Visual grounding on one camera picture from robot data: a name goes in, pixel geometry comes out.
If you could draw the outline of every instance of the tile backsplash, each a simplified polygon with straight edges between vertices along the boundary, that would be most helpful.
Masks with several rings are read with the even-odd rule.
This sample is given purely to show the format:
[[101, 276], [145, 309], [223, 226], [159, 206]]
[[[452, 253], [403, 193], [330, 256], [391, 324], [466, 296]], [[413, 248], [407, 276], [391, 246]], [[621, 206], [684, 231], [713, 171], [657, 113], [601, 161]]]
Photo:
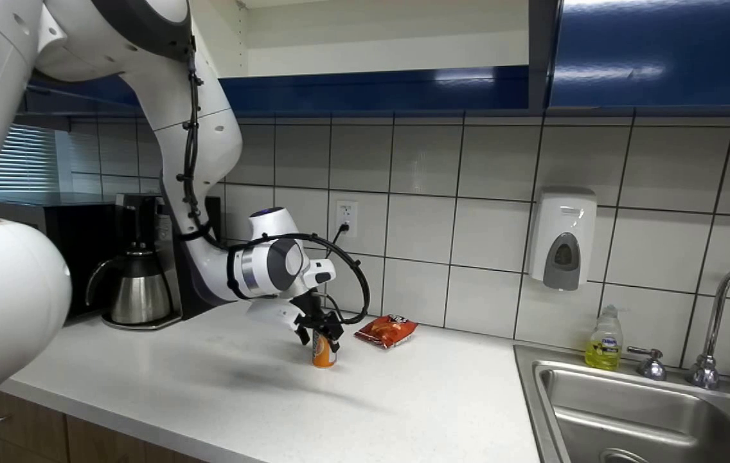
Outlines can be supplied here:
[[[357, 204], [340, 246], [363, 262], [373, 315], [578, 348], [601, 307], [627, 345], [691, 360], [713, 291], [730, 270], [730, 116], [246, 118], [244, 157], [217, 189], [227, 242], [246, 217], [289, 206], [304, 231], [335, 237], [335, 206]], [[65, 190], [156, 193], [159, 149], [142, 121], [78, 121], [57, 136]], [[540, 189], [598, 202], [591, 278], [551, 291], [528, 278]], [[357, 307], [348, 270], [330, 285]], [[730, 307], [717, 348], [730, 372]]]

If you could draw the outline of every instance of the silver kettle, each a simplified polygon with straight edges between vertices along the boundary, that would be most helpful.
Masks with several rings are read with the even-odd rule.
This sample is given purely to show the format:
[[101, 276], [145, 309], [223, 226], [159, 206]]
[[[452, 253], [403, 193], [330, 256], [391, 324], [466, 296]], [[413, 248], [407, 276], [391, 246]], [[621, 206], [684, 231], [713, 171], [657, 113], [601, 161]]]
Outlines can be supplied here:
[[92, 305], [106, 276], [118, 276], [114, 300], [102, 307], [102, 319], [118, 328], [154, 328], [173, 319], [169, 285], [165, 282], [159, 256], [148, 248], [128, 248], [125, 256], [106, 260], [96, 267], [84, 285], [84, 307]]

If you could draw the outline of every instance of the orange object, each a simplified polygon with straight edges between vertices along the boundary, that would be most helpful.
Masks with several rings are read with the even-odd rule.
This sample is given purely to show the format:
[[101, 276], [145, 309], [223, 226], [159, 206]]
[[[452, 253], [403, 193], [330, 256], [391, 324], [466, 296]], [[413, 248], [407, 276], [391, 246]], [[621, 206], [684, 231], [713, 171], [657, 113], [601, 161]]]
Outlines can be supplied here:
[[313, 357], [312, 357], [312, 364], [317, 369], [330, 369], [330, 367], [337, 364], [337, 352], [331, 351], [331, 343], [325, 336], [318, 336], [318, 332], [313, 332]]
[[377, 345], [382, 351], [391, 351], [393, 345], [409, 339], [417, 332], [417, 323], [403, 316], [377, 316], [370, 324], [364, 324], [357, 338]]

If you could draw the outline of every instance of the soap bottle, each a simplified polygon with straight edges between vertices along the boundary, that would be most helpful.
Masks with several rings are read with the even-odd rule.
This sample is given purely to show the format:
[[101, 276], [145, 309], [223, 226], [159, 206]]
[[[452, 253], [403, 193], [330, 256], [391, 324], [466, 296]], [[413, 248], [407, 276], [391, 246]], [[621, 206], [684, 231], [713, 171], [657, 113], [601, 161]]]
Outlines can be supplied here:
[[601, 372], [616, 372], [621, 360], [621, 328], [616, 316], [616, 307], [607, 307], [596, 330], [585, 339], [583, 364]]

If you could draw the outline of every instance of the blue cabinet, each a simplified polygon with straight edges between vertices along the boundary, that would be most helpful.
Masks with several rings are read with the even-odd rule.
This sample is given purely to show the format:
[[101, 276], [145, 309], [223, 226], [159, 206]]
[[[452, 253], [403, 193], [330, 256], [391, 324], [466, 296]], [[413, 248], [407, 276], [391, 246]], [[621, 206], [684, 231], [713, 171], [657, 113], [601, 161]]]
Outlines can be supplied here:
[[[462, 113], [530, 107], [528, 67], [242, 77], [222, 86], [238, 116]], [[30, 113], [82, 112], [89, 102], [102, 113], [137, 109], [134, 93], [118, 77], [39, 84], [29, 95], [24, 112]]]
[[730, 109], [730, 0], [562, 0], [552, 109]]

